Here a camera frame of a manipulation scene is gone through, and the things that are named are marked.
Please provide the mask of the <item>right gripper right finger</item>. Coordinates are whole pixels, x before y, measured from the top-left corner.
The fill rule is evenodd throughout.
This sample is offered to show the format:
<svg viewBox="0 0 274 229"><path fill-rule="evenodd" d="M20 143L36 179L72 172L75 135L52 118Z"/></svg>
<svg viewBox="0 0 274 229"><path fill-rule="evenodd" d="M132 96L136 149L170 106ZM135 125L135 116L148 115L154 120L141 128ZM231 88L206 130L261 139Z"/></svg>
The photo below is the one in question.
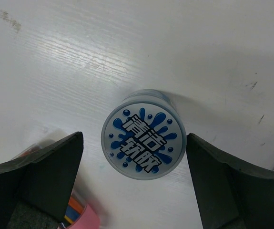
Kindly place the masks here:
<svg viewBox="0 0 274 229"><path fill-rule="evenodd" d="M205 229L274 229L274 171L187 136L186 154Z"/></svg>

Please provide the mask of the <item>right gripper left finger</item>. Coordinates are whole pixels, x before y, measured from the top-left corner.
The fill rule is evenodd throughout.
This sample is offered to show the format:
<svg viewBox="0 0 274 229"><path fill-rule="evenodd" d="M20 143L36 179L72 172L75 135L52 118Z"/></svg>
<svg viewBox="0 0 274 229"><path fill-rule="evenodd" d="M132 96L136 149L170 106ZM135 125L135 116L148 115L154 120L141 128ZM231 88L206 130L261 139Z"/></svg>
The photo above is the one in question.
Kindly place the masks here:
<svg viewBox="0 0 274 229"><path fill-rule="evenodd" d="M63 221L83 154L75 132L0 164L0 229L56 229Z"/></svg>

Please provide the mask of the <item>pink capped tube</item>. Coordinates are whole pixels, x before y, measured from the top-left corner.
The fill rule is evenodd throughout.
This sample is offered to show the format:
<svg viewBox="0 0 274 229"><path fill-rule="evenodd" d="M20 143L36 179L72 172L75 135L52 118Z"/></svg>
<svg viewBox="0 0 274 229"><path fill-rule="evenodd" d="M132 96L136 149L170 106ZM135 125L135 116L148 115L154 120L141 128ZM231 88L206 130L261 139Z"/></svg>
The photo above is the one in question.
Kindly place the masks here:
<svg viewBox="0 0 274 229"><path fill-rule="evenodd" d="M82 132L75 132L37 152L22 179L18 196L62 229L97 229L99 217L73 186L84 150Z"/></svg>

